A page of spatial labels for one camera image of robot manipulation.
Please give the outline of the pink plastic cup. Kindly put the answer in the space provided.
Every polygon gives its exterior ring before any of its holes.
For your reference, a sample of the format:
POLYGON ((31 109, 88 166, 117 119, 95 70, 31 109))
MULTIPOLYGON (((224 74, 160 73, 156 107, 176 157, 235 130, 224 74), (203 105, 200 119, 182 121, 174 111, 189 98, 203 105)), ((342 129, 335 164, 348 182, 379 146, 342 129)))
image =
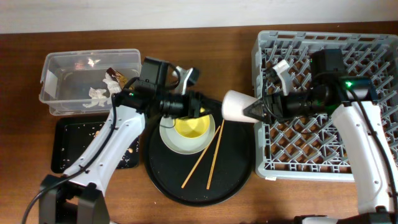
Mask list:
POLYGON ((226 121, 257 123, 258 120, 244 115, 243 110, 257 101, 257 98, 229 90, 222 102, 221 113, 226 121))

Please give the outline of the yellow bowl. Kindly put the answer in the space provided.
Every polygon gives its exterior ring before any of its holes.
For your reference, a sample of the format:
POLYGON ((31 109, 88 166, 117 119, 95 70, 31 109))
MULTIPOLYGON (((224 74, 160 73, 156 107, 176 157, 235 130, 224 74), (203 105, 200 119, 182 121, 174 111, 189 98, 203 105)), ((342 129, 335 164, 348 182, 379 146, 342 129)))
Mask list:
POLYGON ((210 116, 190 119, 175 119, 174 129, 182 137, 195 139, 204 135, 210 127, 210 116))

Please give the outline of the food scraps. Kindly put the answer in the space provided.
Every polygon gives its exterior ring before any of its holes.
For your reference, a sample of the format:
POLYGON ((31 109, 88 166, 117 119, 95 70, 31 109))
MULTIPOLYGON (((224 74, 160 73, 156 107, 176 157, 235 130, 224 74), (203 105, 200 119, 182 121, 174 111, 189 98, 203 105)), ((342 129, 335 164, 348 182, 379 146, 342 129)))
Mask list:
POLYGON ((126 149, 126 153, 121 160, 124 162, 128 162, 129 158, 132 157, 132 154, 135 151, 137 151, 138 144, 139 144, 139 138, 136 138, 135 140, 133 140, 133 142, 126 149))

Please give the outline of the white napkin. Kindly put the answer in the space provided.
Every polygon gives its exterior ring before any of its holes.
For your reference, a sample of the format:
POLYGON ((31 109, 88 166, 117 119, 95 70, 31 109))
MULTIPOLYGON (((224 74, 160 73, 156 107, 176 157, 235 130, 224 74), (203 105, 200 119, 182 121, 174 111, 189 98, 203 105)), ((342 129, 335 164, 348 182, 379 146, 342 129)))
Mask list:
POLYGON ((119 86, 119 83, 117 81, 114 81, 112 78, 110 79, 104 78, 103 82, 107 85, 110 96, 122 91, 121 87, 119 86))
POLYGON ((91 97, 92 99, 103 99, 106 98, 106 96, 104 95, 106 93, 105 89, 94 89, 94 88, 90 88, 89 90, 89 97, 91 97))

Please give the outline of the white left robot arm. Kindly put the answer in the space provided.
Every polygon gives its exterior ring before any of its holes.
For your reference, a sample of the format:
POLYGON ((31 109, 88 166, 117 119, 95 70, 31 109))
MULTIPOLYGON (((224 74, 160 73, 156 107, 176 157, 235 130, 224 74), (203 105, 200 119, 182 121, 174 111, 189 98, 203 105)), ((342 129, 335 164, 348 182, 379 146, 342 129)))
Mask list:
POLYGON ((39 202, 39 223, 110 223, 104 195, 130 143, 149 118, 199 118, 221 103, 189 91, 145 93, 124 89, 111 97, 112 108, 99 135, 61 177, 48 175, 33 201, 39 202))

